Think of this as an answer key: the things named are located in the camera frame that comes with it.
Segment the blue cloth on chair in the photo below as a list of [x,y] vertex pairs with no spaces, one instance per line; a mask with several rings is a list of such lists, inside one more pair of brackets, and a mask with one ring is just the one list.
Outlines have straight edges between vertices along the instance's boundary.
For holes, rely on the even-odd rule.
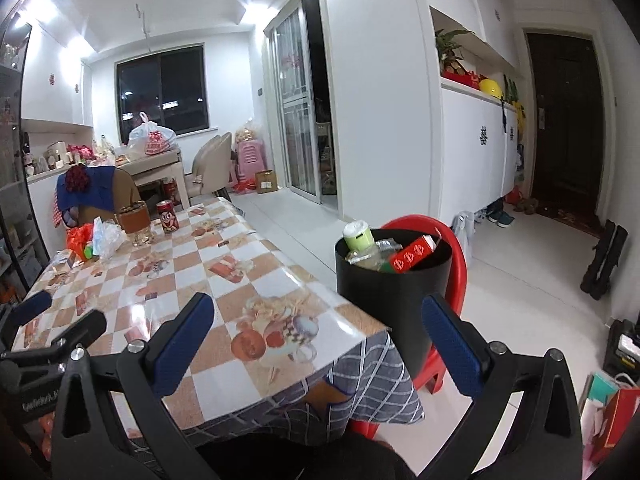
[[56,181],[58,210],[85,206],[114,212],[114,174],[114,166],[71,166]]

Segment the brown chair with clothes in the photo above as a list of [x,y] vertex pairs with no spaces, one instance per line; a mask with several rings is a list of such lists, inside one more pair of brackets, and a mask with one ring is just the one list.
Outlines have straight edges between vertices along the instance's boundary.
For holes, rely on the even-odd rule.
[[52,223],[66,229],[91,223],[96,216],[114,219],[140,200],[134,179],[115,166],[71,166],[55,182]]

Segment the potted green plant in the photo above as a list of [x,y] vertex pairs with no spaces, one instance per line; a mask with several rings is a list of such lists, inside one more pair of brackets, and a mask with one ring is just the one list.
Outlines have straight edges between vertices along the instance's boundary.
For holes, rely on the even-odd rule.
[[464,76],[468,71],[461,64],[462,54],[460,49],[462,45],[457,40],[460,36],[474,35],[472,30],[458,28],[448,30],[441,28],[435,32],[435,44],[438,54],[438,62],[442,72],[445,74],[456,74]]

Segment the orange plastic bag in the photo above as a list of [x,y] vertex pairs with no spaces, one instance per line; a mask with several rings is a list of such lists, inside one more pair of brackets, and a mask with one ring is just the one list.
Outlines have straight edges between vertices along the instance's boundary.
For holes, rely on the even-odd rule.
[[82,262],[93,257],[93,224],[85,223],[66,231],[66,248],[75,254]]

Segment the dark entrance door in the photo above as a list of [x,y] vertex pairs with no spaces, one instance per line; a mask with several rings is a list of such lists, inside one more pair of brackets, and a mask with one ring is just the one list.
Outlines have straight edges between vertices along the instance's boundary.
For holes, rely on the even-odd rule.
[[605,128],[593,42],[530,32],[527,45],[535,90],[533,196],[550,217],[597,222]]

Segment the blue sneakers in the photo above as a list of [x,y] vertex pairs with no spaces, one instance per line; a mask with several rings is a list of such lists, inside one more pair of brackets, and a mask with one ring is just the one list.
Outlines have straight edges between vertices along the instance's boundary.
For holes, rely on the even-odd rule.
[[503,209],[496,209],[487,214],[487,220],[501,229],[507,229],[512,226],[514,217]]

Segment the white shopping bag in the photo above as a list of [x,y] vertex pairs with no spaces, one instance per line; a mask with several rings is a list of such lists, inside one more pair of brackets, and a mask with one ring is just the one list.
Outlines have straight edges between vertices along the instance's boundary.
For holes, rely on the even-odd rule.
[[178,146],[174,130],[157,125],[145,112],[139,113],[140,125],[129,133],[125,155],[129,160],[155,156]]

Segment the glass display cabinet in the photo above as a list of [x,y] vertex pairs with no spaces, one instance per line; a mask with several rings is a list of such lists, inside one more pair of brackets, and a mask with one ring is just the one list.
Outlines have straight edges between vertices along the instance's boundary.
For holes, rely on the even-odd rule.
[[1,302],[17,304],[39,278],[47,249],[30,199],[25,166],[28,136],[21,123],[26,49],[32,26],[18,14],[1,27]]

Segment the yellow helmet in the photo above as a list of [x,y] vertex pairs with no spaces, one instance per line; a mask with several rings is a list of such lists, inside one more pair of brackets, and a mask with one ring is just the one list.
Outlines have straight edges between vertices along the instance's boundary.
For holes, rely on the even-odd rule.
[[492,96],[497,100],[503,99],[503,92],[500,87],[500,84],[498,84],[498,82],[493,79],[490,79],[490,78],[481,79],[480,82],[478,83],[478,88],[480,88],[481,92],[487,94],[488,96]]

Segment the black boots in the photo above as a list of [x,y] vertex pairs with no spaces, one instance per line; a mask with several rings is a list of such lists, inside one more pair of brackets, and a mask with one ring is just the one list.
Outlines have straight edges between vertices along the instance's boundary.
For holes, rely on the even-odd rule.
[[605,221],[604,231],[593,247],[594,257],[580,282],[580,290],[594,300],[600,300],[611,286],[611,276],[620,264],[628,231],[611,220]]

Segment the red cardboard box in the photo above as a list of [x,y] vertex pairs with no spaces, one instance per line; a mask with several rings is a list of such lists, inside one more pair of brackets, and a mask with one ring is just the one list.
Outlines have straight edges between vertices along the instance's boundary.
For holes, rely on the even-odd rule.
[[436,249],[438,240],[431,235],[421,235],[407,247],[390,257],[390,267],[401,274],[411,270],[418,263],[429,257]]

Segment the small cardboard box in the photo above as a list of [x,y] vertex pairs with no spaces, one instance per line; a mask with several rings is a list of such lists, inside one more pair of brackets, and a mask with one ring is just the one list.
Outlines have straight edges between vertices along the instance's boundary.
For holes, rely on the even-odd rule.
[[279,189],[277,174],[273,170],[256,172],[255,184],[258,194],[277,192]]

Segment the dark red flower bunch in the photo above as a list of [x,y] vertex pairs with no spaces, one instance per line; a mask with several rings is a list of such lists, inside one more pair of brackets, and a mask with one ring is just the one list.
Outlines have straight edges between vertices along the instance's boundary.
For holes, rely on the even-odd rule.
[[71,166],[65,174],[65,189],[67,193],[85,193],[91,186],[91,178],[84,164]]

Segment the sliding glass door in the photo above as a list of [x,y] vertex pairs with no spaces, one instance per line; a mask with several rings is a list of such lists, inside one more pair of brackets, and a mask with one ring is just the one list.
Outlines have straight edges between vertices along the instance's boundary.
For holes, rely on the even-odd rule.
[[270,79],[284,183],[337,210],[338,184],[329,62],[320,0],[291,0],[267,27]]

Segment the green plastic bottle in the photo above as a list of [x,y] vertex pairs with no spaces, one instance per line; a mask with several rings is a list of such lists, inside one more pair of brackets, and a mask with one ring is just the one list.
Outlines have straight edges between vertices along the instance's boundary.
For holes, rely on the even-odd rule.
[[344,226],[343,240],[348,253],[345,260],[352,266],[377,271],[383,264],[381,249],[378,248],[367,222],[356,220]]

